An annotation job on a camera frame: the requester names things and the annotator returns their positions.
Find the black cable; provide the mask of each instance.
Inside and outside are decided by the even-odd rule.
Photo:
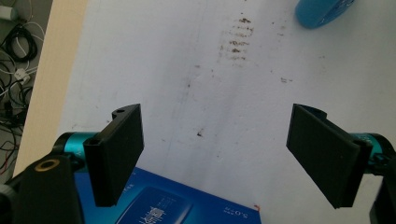
[[[14,161],[16,161],[16,160],[17,160],[17,158],[15,157],[15,158],[8,164],[8,167],[6,168],[6,170],[2,171],[0,175],[3,175],[7,170],[9,170],[9,169],[11,168],[12,163],[13,163]]]
[[[24,87],[20,91],[20,100],[24,104],[24,107],[29,105],[29,102],[27,102],[27,94],[31,91],[33,91],[33,87]]]
[[[18,129],[21,131],[21,133],[23,133],[23,128],[22,127],[23,126],[18,127]]]
[[[12,66],[14,67],[14,72],[17,71],[17,65],[15,64],[14,61],[12,61],[12,60],[10,60],[10,59],[8,59],[8,60],[0,59],[0,62],[9,62],[9,63],[12,63]]]
[[[1,128],[0,128],[0,131],[5,132],[5,133],[12,133],[12,132],[10,132],[10,131],[8,131],[8,130],[4,130],[4,129],[1,129]],[[15,132],[14,132],[13,134],[15,134],[15,136],[22,137],[22,134],[21,134],[21,133],[15,133]]]
[[[10,148],[4,148],[4,146],[5,146],[7,143],[10,143],[11,145],[13,145],[14,148],[12,148],[12,149],[10,149]],[[0,146],[0,150],[2,150],[2,151],[12,151],[12,150],[17,150],[17,149],[16,149],[16,146],[14,145],[14,143],[12,143],[11,141],[6,141],[6,142],[3,143],[2,146]]]
[[[5,90],[6,90],[6,85],[4,84],[4,81],[0,78],[0,84],[1,84],[1,89],[3,90],[2,92],[0,92],[0,93],[3,93]],[[0,102],[4,99],[4,97],[5,97],[5,94],[3,94],[2,96],[0,96]]]
[[[16,105],[21,105],[21,106],[23,106],[23,107],[26,107],[26,105],[21,104],[20,102],[16,101],[16,100],[14,99],[14,97],[12,97],[12,92],[11,92],[12,86],[14,86],[15,84],[17,84],[18,87],[20,88],[20,90],[22,90],[22,84],[21,84],[21,82],[22,82],[22,79],[21,79],[21,80],[16,80],[16,81],[14,81],[14,82],[11,83],[11,85],[8,87],[8,97],[9,97],[9,100],[10,100],[11,102],[13,102],[14,104],[16,104]]]
[[[24,38],[28,44],[28,50],[26,55],[23,57],[18,56],[14,51],[13,43],[16,38]],[[9,32],[1,47],[15,62],[18,63],[31,61],[37,55],[37,44],[35,43],[35,40],[33,39],[30,32],[26,30],[21,24],[16,25]]]
[[[3,124],[3,126],[7,126],[8,129],[9,128],[12,128],[12,129],[19,128],[21,130],[21,133],[23,133],[21,126],[23,126],[26,121],[26,116],[27,116],[27,111],[28,111],[29,105],[26,105],[26,107],[24,107],[24,108],[13,108],[10,101],[6,102],[5,105],[7,105],[7,107],[10,107],[10,108],[9,109],[0,109],[0,111],[2,111],[2,110],[6,111],[5,114],[0,114],[1,124]],[[2,128],[0,128],[0,131],[10,133],[10,131],[4,130]],[[18,133],[16,131],[13,131],[13,133],[16,134],[17,136],[21,136],[21,133]]]
[[[18,148],[17,147],[17,137],[15,136],[15,133],[14,133],[14,131],[11,129],[11,128],[9,128],[7,125],[4,125],[4,124],[0,124],[1,126],[3,126],[3,127],[5,127],[5,128],[7,128],[7,129],[9,129],[10,131],[11,131],[11,133],[12,133],[12,140],[13,140],[13,145],[14,145],[14,148],[12,149],[12,150],[10,150],[10,153],[9,153],[9,155],[6,157],[6,160],[3,162],[3,164],[0,166],[0,170],[1,169],[3,169],[3,167],[6,165],[6,163],[7,163],[7,161],[9,160],[9,158],[12,156],[12,154],[14,154],[14,152],[16,151],[16,149]]]
[[[9,71],[9,68],[8,68],[8,66],[6,66],[5,63],[0,62],[0,66],[2,66],[3,68],[6,68],[6,71],[8,72],[8,77],[9,77],[9,79],[8,79],[8,84],[5,85],[5,88],[7,88],[7,87],[11,84],[11,81],[12,81],[12,74],[11,74],[11,72]]]

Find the cable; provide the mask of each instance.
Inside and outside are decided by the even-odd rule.
[[[29,72],[29,73],[27,73],[27,75],[34,75],[35,73],[37,72],[37,70],[35,70],[35,71],[32,71],[32,72]]]
[[[23,47],[21,46],[21,44],[20,44],[20,40],[19,40],[18,38],[15,38],[15,39],[17,40],[17,45],[18,45],[18,47],[20,47],[21,51],[22,51],[22,52],[23,52],[23,54],[26,56],[26,55],[27,55],[27,53],[26,53],[26,51],[23,49]],[[26,69],[28,69],[28,68],[29,68],[29,66],[30,66],[30,61],[27,61],[27,64],[26,64],[25,70],[26,70]]]
[[[29,19],[27,20],[28,22],[33,18],[33,5],[32,5],[32,0],[29,0],[30,4],[30,16]]]
[[[26,101],[27,94],[29,94],[29,92],[32,92],[32,91],[33,91],[33,87],[24,87],[20,91],[20,100],[21,100],[21,102],[24,103],[24,107],[27,107],[29,105],[29,103]]]
[[[3,131],[3,132],[5,132],[5,133],[12,133],[12,132],[10,132],[10,131],[8,131],[8,130],[4,130],[4,129],[0,129],[0,131]],[[15,136],[22,137],[22,134],[21,134],[21,133],[13,133],[13,134],[15,134]]]
[[[39,39],[39,40],[41,40],[42,42],[44,42],[44,39],[42,39],[40,36],[38,36],[38,35],[32,35],[32,36],[37,38],[37,39]]]
[[[17,1],[17,0],[14,0],[14,2],[12,2],[12,4],[11,4],[10,7],[14,7],[16,1]],[[0,1],[0,3],[1,3],[1,5],[6,6],[6,4],[4,3],[4,1]]]
[[[0,86],[0,88],[1,88],[1,90],[2,90],[2,92],[4,91],[4,81],[2,80],[2,79],[0,79],[0,82],[1,82],[1,86]]]
[[[33,67],[33,68],[26,69],[26,72],[29,72],[30,70],[37,70],[37,68],[38,68],[38,66]]]
[[[23,57],[18,56],[14,48],[12,47],[12,44],[14,42],[14,39],[17,40],[18,38],[24,38],[28,44],[28,51],[26,52],[26,55]],[[16,25],[6,36],[5,40],[3,41],[3,44],[1,45],[3,50],[8,53],[8,55],[18,63],[25,63],[30,60],[33,60],[33,58],[37,55],[37,44],[35,43],[35,40],[33,39],[32,35],[26,28],[23,27],[23,25]]]
[[[0,166],[0,170],[3,169],[4,166],[6,166],[8,159],[12,156],[12,154],[14,154],[16,150],[12,150],[10,151],[10,153],[8,154],[8,156],[6,157],[6,160],[3,162],[3,164]]]
[[[9,166],[7,168],[5,168],[4,171],[2,171],[0,173],[0,175],[3,175],[7,170],[9,170],[11,168],[12,163],[14,163],[17,160],[17,157],[14,157],[14,159],[11,161],[11,163],[9,164]]]
[[[1,94],[0,94],[0,97],[2,96],[2,95],[5,95],[7,92],[9,92],[10,90],[11,90],[11,88],[13,88],[14,86],[15,86],[15,84],[17,84],[17,83],[20,83],[21,82],[21,80],[16,80],[16,81],[14,81],[9,87],[8,87],[8,89],[6,89],[5,91],[3,91]]]
[[[2,146],[0,146],[0,150],[3,150],[3,151],[12,151],[12,150],[17,150],[17,149],[14,149],[14,148],[12,148],[12,149],[9,149],[9,148],[4,148],[4,146],[7,144],[7,143],[10,143],[10,144],[12,144],[13,146],[14,146],[14,148],[16,148],[16,146],[11,142],[11,141],[6,141],[6,142],[4,142],[3,143],[3,145]]]
[[[13,151],[15,150],[15,149],[17,149],[17,137],[16,137],[16,134],[14,133],[14,131],[10,128],[10,127],[8,127],[7,125],[4,125],[4,124],[0,124],[1,126],[3,126],[3,127],[5,127],[5,128],[7,128],[10,132],[11,132],[11,134],[12,134],[12,145],[14,146],[14,148],[12,149]]]
[[[44,32],[44,29],[42,26],[40,26],[40,24],[38,24],[37,22],[34,22],[34,21],[30,21],[30,22],[26,22],[23,26],[27,26],[27,25],[36,25],[40,29],[41,34],[43,34],[43,39],[44,39],[44,37],[46,36],[46,33]]]
[[[21,133],[23,133],[23,128],[22,128],[23,126],[19,126],[18,127],[18,129],[21,131]]]
[[[20,91],[22,90],[21,81],[22,81],[22,80],[16,80],[16,81],[13,82],[13,84],[18,84],[18,86],[20,87]],[[23,106],[23,107],[26,107],[26,105],[21,104],[20,102],[16,101],[16,99],[14,99],[14,97],[12,96],[12,93],[11,93],[11,87],[8,87],[8,97],[9,97],[9,100],[10,100],[12,103],[14,103],[14,104],[16,104],[16,105],[21,105],[21,106]]]
[[[4,95],[2,95],[2,96],[0,96],[0,102],[2,101],[4,99]]]
[[[2,174],[6,171],[6,169],[7,169],[7,163],[8,163],[8,157],[7,157],[7,155],[8,155],[8,152],[6,152],[6,161],[5,161],[6,166],[4,167],[4,171],[2,171],[2,172],[0,173],[0,175],[2,175]]]
[[[9,58],[9,61],[8,61],[8,62],[11,62],[12,65],[14,65],[14,72],[13,72],[13,73],[10,72],[10,71],[9,71],[9,72],[6,72],[6,71],[4,71],[4,70],[2,70],[2,69],[0,69],[0,71],[3,72],[3,73],[6,73],[6,74],[13,75],[13,74],[17,71],[17,64],[16,64],[15,61],[12,59],[12,57],[9,56],[6,52],[0,50],[0,53],[3,53],[4,55],[8,56],[8,58]]]
[[[8,87],[8,86],[11,84],[11,81],[12,81],[12,74],[10,73],[9,68],[8,68],[4,63],[0,62],[0,66],[6,68],[7,71],[5,72],[5,74],[7,74],[7,75],[9,76],[8,84],[7,84],[7,85],[6,85],[6,84],[4,85],[4,88],[6,88],[6,87]]]

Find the white cable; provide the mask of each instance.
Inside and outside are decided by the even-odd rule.
[[[6,89],[5,91],[3,91],[1,94],[0,94],[0,97],[1,96],[3,96],[3,95],[5,95],[7,92],[8,92],[8,90],[9,89],[12,89],[14,86],[15,86],[15,84],[17,84],[18,82],[15,82],[14,84],[12,84],[12,86],[10,87],[10,88],[8,88],[8,89]]]
[[[37,72],[37,70],[35,70],[35,71],[32,71],[32,72],[29,72],[29,73],[27,73],[27,75],[32,75],[32,74],[34,74],[34,73],[36,73]]]
[[[43,34],[43,39],[44,39],[46,34],[44,33],[43,27],[41,27],[37,22],[34,22],[34,21],[26,22],[23,26],[26,26],[26,25],[29,25],[29,24],[38,26],[38,28],[40,28],[40,30],[41,30],[41,34]]]
[[[32,36],[44,42],[44,40],[40,36],[38,35],[32,35]]]
[[[12,61],[12,64],[14,64],[14,71],[16,71],[17,70],[17,64],[15,63],[15,61],[14,61],[14,59],[11,57],[11,56],[9,56],[7,53],[5,53],[4,51],[2,51],[2,50],[0,50],[0,53],[3,53],[3,54],[5,54],[6,56],[8,56],[8,58]],[[0,71],[1,72],[3,72],[3,73],[6,73],[6,74],[11,74],[11,75],[13,75],[15,72],[13,72],[13,73],[11,73],[11,72],[7,72],[7,71],[4,71],[4,70],[2,70],[2,69],[0,69]]]
[[[29,0],[30,3],[30,16],[28,22],[33,18],[33,5],[32,5],[32,0]]]
[[[26,72],[29,72],[30,70],[37,70],[37,68],[38,68],[38,66],[33,67],[33,68],[26,69]]]
[[[18,47],[20,47],[20,49],[21,49],[21,50],[22,50],[22,52],[24,53],[24,56],[26,56],[26,55],[27,55],[27,53],[26,53],[26,51],[23,49],[23,47],[21,46],[21,44],[20,44],[20,40],[18,39],[18,37],[17,37],[16,39],[17,39],[17,45],[18,45]],[[27,70],[27,69],[29,68],[29,66],[30,66],[30,61],[27,61],[27,64],[26,64],[25,70]]]

